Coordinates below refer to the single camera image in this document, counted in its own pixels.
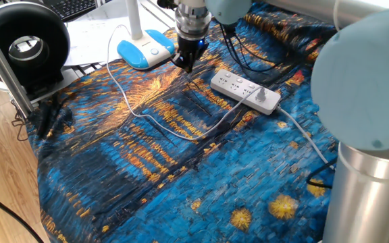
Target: white lamp base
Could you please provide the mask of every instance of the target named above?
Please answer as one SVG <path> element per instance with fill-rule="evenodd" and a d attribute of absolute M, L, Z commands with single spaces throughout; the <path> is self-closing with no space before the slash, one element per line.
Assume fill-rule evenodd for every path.
<path fill-rule="evenodd" d="M 137 40 L 123 40 L 118 53 L 134 69 L 147 70 L 168 60 L 174 53 L 174 44 L 156 30 L 143 31 Z"/>

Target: blanket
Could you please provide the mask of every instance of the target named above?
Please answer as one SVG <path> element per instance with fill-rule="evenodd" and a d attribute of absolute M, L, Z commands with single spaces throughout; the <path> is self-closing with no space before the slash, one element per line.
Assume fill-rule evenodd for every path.
<path fill-rule="evenodd" d="M 191 74 L 165 63 L 133 70 L 110 64 L 135 113 L 183 136 L 199 136 L 236 101 L 211 90 L 222 69 L 282 95 L 289 112 L 328 160 L 338 141 L 322 126 L 310 93 L 313 63 L 334 28 L 254 3 L 239 21 L 242 70 L 211 23 L 205 54 Z M 176 43 L 175 30 L 165 35 Z M 281 113 L 241 105 L 204 139 L 187 141 L 136 118 L 105 67 L 59 91 L 29 116 L 38 158 L 41 220 L 52 242 L 317 242 L 330 191 L 308 186 L 323 165 Z M 331 184 L 332 170 L 313 179 Z"/>

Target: power strip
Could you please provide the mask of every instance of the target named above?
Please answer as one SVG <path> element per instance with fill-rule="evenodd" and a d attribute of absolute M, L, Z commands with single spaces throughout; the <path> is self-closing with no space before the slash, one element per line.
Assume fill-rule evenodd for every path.
<path fill-rule="evenodd" d="M 227 95 L 236 101 L 241 101 L 247 95 L 252 94 L 258 87 L 258 84 L 226 70 L 220 70 L 211 80 L 212 89 Z M 262 90 L 259 89 L 242 103 L 266 115 L 271 115 L 276 109 L 281 96 L 266 88 L 264 88 L 264 91 L 265 96 L 262 94 L 259 95 L 259 93 L 262 92 Z"/>

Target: white cable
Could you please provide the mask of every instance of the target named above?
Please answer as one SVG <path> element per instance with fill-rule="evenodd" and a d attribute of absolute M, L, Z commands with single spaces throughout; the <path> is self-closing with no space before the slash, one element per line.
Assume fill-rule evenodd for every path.
<path fill-rule="evenodd" d="M 332 10 L 332 20 L 334 22 L 334 27 L 336 27 L 337 32 L 340 31 L 340 27 L 338 25 L 338 6 L 340 5 L 340 0 L 336 0 L 334 2 L 334 8 Z"/>
<path fill-rule="evenodd" d="M 328 160 L 325 159 L 325 157 L 322 155 L 321 151 L 318 149 L 318 147 L 316 146 L 316 144 L 312 141 L 312 139 L 310 138 L 310 136 L 304 131 L 304 129 L 300 126 L 300 124 L 298 124 L 298 122 L 289 114 L 287 113 L 285 110 L 283 110 L 282 108 L 277 107 L 277 110 L 282 112 L 285 116 L 287 116 L 296 126 L 297 128 L 300 130 L 300 132 L 304 135 L 305 138 L 307 138 L 307 140 L 310 142 L 311 146 L 315 149 L 316 153 L 319 155 L 319 157 L 321 157 L 322 161 L 325 163 L 325 164 L 328 164 Z M 331 169 L 333 170 L 336 170 L 336 168 L 334 168 L 334 166 L 330 166 Z"/>
<path fill-rule="evenodd" d="M 197 136 L 195 138 L 187 138 L 185 136 L 181 136 L 167 128 L 165 128 L 164 126 L 162 126 L 158 121 L 156 121 L 154 119 L 154 117 L 150 116 L 150 115 L 138 115 L 138 114 L 135 114 L 135 112 L 133 112 L 129 102 L 128 102 L 128 99 L 127 99 L 127 96 L 126 96 L 126 93 L 124 92 L 124 89 L 121 87 L 120 83 L 115 79 L 115 77 L 113 77 L 112 73 L 111 73 L 111 70 L 109 69 L 109 48 L 110 48 L 110 44 L 111 44 L 111 40 L 112 40 L 112 37 L 113 37 L 113 34 L 115 34 L 115 31 L 120 27 L 120 26 L 124 26 L 126 27 L 125 25 L 123 24 L 120 24 L 119 26 L 117 26 L 115 28 L 115 30 L 113 30 L 112 32 L 112 35 L 111 35 L 111 38 L 109 39 L 109 43 L 107 44 L 107 59 L 106 59 L 106 68 L 107 68 L 107 72 L 109 73 L 109 75 L 111 76 L 112 80 L 116 83 L 116 85 L 118 86 L 118 88 L 120 89 L 122 95 L 124 96 L 124 100 L 126 101 L 126 104 L 127 104 L 127 107 L 128 109 L 130 110 L 130 112 L 135 116 L 135 117 L 149 117 L 150 119 L 152 119 L 160 128 L 163 128 L 164 130 L 166 130 L 167 132 L 169 132 L 170 134 L 173 134 L 174 136 L 177 136 L 178 138 L 182 138 L 182 139 L 185 139 L 185 140 L 189 140 L 189 141 L 195 141 L 195 140 L 198 140 L 200 138 L 203 138 L 204 136 L 208 135 L 211 131 L 213 131 L 214 129 L 216 129 L 226 118 L 229 114 L 231 114 L 233 111 L 235 111 L 236 108 L 238 108 L 245 100 L 247 100 L 247 98 L 249 98 L 252 94 L 255 93 L 255 91 L 259 90 L 260 88 L 262 88 L 262 86 L 259 86 L 257 87 L 252 93 L 248 94 L 246 97 L 244 97 L 240 102 L 238 102 L 238 104 L 236 104 L 234 106 L 234 108 L 232 108 L 231 110 L 229 110 L 224 116 L 223 118 L 212 128 L 210 128 L 208 131 L 206 131 L 206 133 L 200 135 L 200 136 Z"/>

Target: keyboard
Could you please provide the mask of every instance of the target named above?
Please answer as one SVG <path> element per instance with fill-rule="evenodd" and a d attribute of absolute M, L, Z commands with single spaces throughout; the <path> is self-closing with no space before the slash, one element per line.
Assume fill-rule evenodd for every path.
<path fill-rule="evenodd" d="M 94 0 L 43 0 L 43 3 L 59 15 L 64 22 L 74 20 L 95 9 Z"/>

